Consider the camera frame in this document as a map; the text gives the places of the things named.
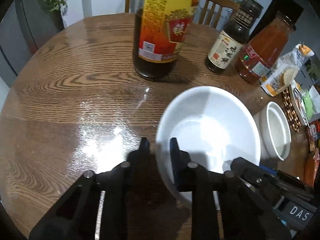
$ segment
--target bottle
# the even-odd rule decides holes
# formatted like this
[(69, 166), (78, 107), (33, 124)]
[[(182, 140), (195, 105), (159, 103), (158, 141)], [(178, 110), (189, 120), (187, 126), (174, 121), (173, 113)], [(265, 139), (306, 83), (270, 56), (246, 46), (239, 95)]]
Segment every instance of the bottle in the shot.
[(249, 30), (263, 7), (255, 0), (243, 0), (235, 17), (223, 27), (204, 63), (208, 69), (221, 73), (249, 40)]
[(239, 75), (248, 83), (265, 76), (295, 30), (291, 20), (278, 11), (276, 18), (240, 51), (235, 63)]
[(135, 16), (132, 62), (148, 80), (170, 73), (199, 0), (140, 0)]

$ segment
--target barcode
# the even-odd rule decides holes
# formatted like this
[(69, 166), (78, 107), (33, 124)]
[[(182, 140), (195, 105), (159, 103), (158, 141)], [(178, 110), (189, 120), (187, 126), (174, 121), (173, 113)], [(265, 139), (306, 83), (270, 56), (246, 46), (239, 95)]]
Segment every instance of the barcode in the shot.
[(144, 41), (142, 48), (146, 51), (153, 53), (155, 51), (155, 45), (149, 42)]

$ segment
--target white bowl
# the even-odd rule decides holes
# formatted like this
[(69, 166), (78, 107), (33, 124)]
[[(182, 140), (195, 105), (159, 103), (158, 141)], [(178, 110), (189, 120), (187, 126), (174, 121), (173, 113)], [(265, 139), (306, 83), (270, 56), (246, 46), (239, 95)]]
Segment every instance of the white bowl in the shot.
[(194, 87), (178, 95), (164, 111), (156, 135), (156, 160), (170, 192), (191, 206), (191, 192), (178, 192), (173, 183), (170, 138), (180, 150), (209, 171), (230, 170), (233, 159), (243, 157), (259, 165), (260, 138), (252, 115), (229, 92), (217, 87)]
[(284, 161), (290, 152), (291, 133), (281, 107), (269, 102), (253, 117), (261, 140), (261, 158)]

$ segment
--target wooden table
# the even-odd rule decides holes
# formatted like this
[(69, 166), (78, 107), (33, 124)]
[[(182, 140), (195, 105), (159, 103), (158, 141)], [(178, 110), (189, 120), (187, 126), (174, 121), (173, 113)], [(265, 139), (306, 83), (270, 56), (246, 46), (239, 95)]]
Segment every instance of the wooden table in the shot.
[[(247, 84), (233, 66), (221, 75), (206, 68), (218, 35), (209, 26), (192, 25), (169, 77), (140, 78), (132, 65), (133, 26), (133, 14), (73, 24), (30, 59), (11, 88), (0, 117), (0, 194), (25, 236), (83, 171), (110, 170), (143, 136), (154, 153), (160, 117), (184, 90), (223, 88), (252, 114), (271, 100), (283, 107), (280, 97)], [(303, 179), (307, 145), (303, 129), (292, 131), (290, 155), (279, 168)], [(176, 205), (154, 155), (146, 167), (140, 181), (146, 190), (129, 198), (129, 239), (190, 239), (190, 210)]]

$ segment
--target seasoning packet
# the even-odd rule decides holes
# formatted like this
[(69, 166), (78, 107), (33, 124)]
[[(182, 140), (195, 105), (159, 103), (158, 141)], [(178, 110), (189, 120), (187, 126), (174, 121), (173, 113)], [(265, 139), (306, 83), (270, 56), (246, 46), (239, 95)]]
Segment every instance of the seasoning packet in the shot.
[(270, 71), (260, 78), (261, 87), (270, 96), (278, 95), (296, 77), (305, 58), (313, 55), (306, 45), (297, 44), (292, 51), (279, 57)]

